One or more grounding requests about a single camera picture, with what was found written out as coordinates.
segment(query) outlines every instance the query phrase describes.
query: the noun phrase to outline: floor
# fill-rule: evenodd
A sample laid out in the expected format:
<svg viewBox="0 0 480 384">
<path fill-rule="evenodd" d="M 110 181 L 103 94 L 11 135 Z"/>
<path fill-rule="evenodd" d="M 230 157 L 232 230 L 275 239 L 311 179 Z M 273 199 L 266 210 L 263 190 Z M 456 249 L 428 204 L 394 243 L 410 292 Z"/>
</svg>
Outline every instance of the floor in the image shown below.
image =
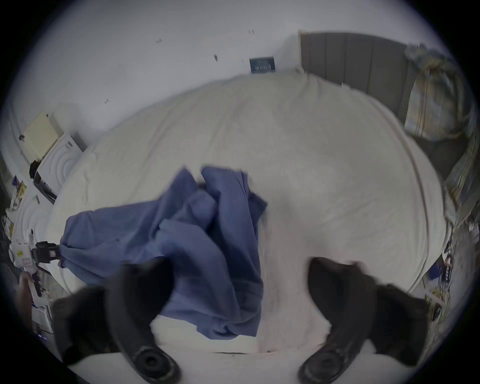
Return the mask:
<svg viewBox="0 0 480 384">
<path fill-rule="evenodd" d="M 429 334 L 420 362 L 425 361 L 442 344 L 468 303 L 479 272 L 475 252 L 478 240 L 478 226 L 470 232 L 467 224 L 463 224 L 452 236 L 453 267 L 450 282 L 444 283 L 438 278 L 430 280 L 426 273 L 412 291 L 413 296 L 424 298 L 430 307 Z M 439 314 L 432 321 L 436 303 L 439 304 L 435 308 Z"/>
</svg>

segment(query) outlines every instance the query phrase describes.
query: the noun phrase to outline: white wall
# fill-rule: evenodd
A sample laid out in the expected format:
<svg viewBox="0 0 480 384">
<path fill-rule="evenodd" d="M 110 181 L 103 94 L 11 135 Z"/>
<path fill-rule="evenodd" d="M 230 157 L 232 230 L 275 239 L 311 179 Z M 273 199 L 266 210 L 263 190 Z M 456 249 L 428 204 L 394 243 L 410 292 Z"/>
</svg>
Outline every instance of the white wall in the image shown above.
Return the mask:
<svg viewBox="0 0 480 384">
<path fill-rule="evenodd" d="M 397 0 L 80 1 L 24 63 L 11 89 L 13 110 L 22 131 L 49 113 L 90 144 L 154 102 L 248 73 L 249 58 L 274 56 L 280 70 L 299 65 L 299 30 L 363 32 L 446 50 Z"/>
</svg>

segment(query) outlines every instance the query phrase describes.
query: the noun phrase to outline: blue bedsheet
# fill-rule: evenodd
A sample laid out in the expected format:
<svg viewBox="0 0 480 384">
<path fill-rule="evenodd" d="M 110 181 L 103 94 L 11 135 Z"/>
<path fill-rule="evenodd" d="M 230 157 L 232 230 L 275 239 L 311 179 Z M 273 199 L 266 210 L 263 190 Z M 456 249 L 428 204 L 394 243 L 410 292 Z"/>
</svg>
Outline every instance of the blue bedsheet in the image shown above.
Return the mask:
<svg viewBox="0 0 480 384">
<path fill-rule="evenodd" d="M 197 184 L 182 169 L 158 200 L 70 217 L 61 264 L 101 284 L 123 263 L 168 257 L 175 287 L 162 315 L 212 339 L 255 336 L 263 296 L 257 222 L 267 204 L 243 172 L 204 167 L 202 176 Z"/>
</svg>

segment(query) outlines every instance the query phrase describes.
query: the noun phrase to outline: white mattress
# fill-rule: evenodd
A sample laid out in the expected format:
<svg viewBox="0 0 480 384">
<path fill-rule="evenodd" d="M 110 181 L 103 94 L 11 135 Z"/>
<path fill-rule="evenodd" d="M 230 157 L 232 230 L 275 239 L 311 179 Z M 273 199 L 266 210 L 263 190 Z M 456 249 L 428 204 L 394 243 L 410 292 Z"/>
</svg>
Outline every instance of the white mattress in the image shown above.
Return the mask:
<svg viewBox="0 0 480 384">
<path fill-rule="evenodd" d="M 109 131 L 63 185 L 47 240 L 60 241 L 71 215 L 155 199 L 182 165 L 199 176 L 203 164 L 246 171 L 268 201 L 262 319 L 257 337 L 218 341 L 158 316 L 152 329 L 175 359 L 181 347 L 266 353 L 323 343 L 329 323 L 306 287 L 313 256 L 361 261 L 379 281 L 409 290 L 441 254 L 442 188 L 398 119 L 361 92 L 296 71 L 212 83 Z M 82 286 L 49 268 L 68 290 Z"/>
</svg>

